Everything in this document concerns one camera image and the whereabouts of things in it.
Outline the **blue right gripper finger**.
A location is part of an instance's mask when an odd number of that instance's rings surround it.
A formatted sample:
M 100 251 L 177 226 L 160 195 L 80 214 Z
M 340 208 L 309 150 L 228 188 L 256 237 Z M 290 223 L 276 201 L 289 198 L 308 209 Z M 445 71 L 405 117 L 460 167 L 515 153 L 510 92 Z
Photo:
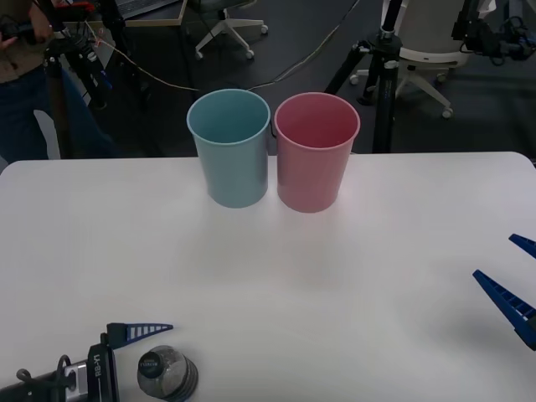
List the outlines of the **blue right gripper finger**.
M 480 270 L 472 276 L 487 293 L 500 312 L 513 326 L 514 332 L 531 349 L 535 349 L 535 308 Z
M 536 243 L 534 240 L 525 238 L 519 234 L 511 234 L 508 239 L 529 255 L 536 256 Z

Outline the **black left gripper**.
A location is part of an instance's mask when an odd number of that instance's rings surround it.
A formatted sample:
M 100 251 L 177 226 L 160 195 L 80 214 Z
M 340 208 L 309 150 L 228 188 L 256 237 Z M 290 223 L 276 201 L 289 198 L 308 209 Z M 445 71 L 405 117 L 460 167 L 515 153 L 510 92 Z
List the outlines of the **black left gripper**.
M 173 329 L 173 325 L 163 323 L 108 323 L 106 333 L 103 332 L 100 335 L 100 342 L 92 345 L 88 352 L 87 400 L 90 402 L 120 401 L 113 349 L 124 348 L 142 339 Z

